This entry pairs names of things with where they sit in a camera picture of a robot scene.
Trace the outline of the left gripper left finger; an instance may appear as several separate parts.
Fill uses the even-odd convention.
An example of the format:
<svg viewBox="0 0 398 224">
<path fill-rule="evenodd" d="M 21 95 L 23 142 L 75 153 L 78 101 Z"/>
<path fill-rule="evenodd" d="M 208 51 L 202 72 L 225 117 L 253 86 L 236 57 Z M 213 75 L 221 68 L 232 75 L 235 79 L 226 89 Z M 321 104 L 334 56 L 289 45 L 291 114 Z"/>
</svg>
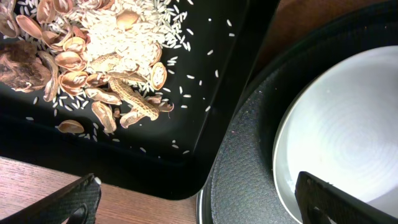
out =
<svg viewBox="0 0 398 224">
<path fill-rule="evenodd" d="M 95 224 L 101 180 L 88 174 L 1 220 L 10 223 Z"/>
</svg>

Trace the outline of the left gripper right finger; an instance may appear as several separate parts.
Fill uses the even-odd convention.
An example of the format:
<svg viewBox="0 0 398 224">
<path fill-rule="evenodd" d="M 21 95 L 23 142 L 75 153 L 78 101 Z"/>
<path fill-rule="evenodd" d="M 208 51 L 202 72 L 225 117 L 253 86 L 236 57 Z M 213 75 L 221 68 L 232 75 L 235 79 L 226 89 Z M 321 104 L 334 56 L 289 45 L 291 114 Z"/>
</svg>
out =
<svg viewBox="0 0 398 224">
<path fill-rule="evenodd" d="M 308 172 L 299 173 L 295 198 L 303 224 L 397 224 L 397 218 Z"/>
</svg>

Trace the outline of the grey round plate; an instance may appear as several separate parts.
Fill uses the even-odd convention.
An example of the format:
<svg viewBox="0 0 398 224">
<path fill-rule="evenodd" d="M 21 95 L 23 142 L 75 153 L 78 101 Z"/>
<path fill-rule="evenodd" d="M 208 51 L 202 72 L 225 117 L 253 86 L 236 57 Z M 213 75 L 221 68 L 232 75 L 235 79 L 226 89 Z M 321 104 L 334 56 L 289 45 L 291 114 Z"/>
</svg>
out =
<svg viewBox="0 0 398 224">
<path fill-rule="evenodd" d="M 301 171 L 396 217 L 397 47 L 366 50 L 318 72 L 280 122 L 272 168 L 279 200 L 297 223 Z"/>
</svg>

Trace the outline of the peanut shells and rice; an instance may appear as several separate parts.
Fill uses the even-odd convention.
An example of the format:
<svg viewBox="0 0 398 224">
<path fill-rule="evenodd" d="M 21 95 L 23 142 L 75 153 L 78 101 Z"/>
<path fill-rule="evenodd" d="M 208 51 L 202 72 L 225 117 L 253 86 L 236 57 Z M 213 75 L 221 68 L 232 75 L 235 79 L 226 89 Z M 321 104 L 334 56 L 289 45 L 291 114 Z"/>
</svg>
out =
<svg viewBox="0 0 398 224">
<path fill-rule="evenodd" d="M 160 95 L 176 63 L 163 51 L 190 48 L 172 2 L 2 1 L 1 86 L 87 96 L 106 134 L 155 121 L 174 109 Z"/>
</svg>

